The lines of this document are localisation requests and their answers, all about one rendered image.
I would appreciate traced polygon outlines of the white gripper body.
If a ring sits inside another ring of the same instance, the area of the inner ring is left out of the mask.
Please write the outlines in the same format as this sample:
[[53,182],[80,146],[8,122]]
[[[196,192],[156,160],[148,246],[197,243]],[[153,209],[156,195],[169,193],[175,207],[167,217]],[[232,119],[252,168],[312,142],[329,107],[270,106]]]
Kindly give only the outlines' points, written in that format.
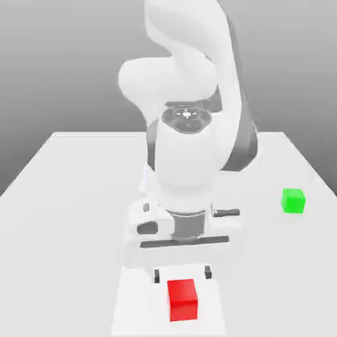
[[173,240],[169,237],[126,238],[122,264],[128,268],[165,267],[189,264],[221,264],[240,250],[242,224],[238,220],[214,220],[200,237]]

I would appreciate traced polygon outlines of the small red cube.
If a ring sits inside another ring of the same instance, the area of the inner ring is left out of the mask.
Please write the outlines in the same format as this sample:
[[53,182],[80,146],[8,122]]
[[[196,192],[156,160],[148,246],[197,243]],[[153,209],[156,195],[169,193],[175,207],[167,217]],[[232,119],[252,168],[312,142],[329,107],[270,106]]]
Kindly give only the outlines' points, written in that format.
[[196,320],[198,296],[194,280],[168,280],[167,290],[170,322]]

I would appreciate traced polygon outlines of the small green cube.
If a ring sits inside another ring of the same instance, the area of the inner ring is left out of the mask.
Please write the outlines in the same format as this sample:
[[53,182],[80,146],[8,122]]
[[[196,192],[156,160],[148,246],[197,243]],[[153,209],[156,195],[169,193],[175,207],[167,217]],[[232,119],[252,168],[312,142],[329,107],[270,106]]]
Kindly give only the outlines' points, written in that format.
[[284,188],[282,191],[281,206],[285,213],[302,214],[305,209],[305,194],[297,188]]

